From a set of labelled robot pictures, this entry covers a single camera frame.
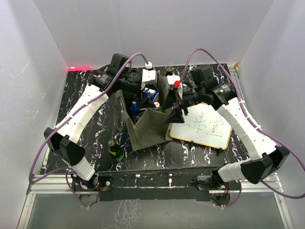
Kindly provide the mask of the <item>Fontana pineapple juice carton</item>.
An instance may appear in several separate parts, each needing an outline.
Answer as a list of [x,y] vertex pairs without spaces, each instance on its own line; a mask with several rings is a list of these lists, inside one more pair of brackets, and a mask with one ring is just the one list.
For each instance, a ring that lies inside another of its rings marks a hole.
[[145,87],[144,91],[142,92],[142,97],[149,97],[151,101],[159,102],[159,90],[153,90]]

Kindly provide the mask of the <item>blue red juice carton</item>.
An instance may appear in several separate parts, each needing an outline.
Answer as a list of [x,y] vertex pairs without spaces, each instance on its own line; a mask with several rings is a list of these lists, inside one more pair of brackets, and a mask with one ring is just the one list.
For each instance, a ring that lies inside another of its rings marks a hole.
[[143,113],[146,111],[146,108],[140,109],[140,108],[138,108],[136,102],[132,102],[130,110],[131,110],[131,113],[132,113],[135,121],[138,121],[141,118],[141,116],[143,115]]

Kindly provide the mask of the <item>grey-green canvas bag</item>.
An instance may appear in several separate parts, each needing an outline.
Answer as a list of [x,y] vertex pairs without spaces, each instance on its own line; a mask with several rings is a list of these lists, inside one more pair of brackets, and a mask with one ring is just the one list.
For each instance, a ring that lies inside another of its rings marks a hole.
[[165,109],[162,112],[151,108],[144,111],[140,119],[134,123],[134,117],[131,114],[131,94],[122,90],[114,93],[114,123],[118,130],[127,127],[129,139],[131,140],[134,151],[148,148],[157,144],[171,141],[170,124],[165,121],[172,109]]

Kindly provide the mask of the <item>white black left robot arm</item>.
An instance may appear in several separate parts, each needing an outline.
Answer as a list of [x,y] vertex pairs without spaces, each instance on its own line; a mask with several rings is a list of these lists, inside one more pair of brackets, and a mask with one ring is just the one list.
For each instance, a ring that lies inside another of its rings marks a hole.
[[91,118],[114,92],[122,90],[139,94],[148,85],[145,79],[140,83],[127,79],[132,71],[132,59],[137,56],[143,54],[127,57],[116,53],[110,64],[94,70],[81,97],[66,117],[54,129],[47,128],[44,132],[50,151],[73,171],[72,177],[86,190],[96,189],[99,182],[78,141]]

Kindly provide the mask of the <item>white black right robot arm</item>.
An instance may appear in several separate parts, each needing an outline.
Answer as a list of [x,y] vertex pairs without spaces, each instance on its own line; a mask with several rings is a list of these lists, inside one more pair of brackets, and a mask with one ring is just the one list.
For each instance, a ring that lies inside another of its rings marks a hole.
[[224,189],[234,180],[248,180],[252,184],[257,184],[276,172],[290,152],[287,147],[277,145],[251,119],[245,106],[238,99],[233,83],[219,83],[213,76],[211,68],[206,65],[191,70],[191,76],[195,85],[184,93],[181,77],[170,72],[166,73],[166,81],[170,89],[163,109],[172,109],[166,122],[182,124],[183,115],[188,114],[189,107],[206,103],[228,122],[249,155],[248,160],[218,167],[207,182],[217,189]]

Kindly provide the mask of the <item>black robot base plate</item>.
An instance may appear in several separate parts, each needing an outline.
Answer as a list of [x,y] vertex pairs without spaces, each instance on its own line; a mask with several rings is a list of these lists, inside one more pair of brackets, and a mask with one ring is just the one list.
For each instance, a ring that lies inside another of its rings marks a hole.
[[209,201],[210,195],[227,195],[238,191],[236,182],[217,183],[212,177],[215,167],[181,167],[150,170],[97,172],[91,181],[81,183],[70,175],[72,189],[81,197],[97,201],[195,199]]

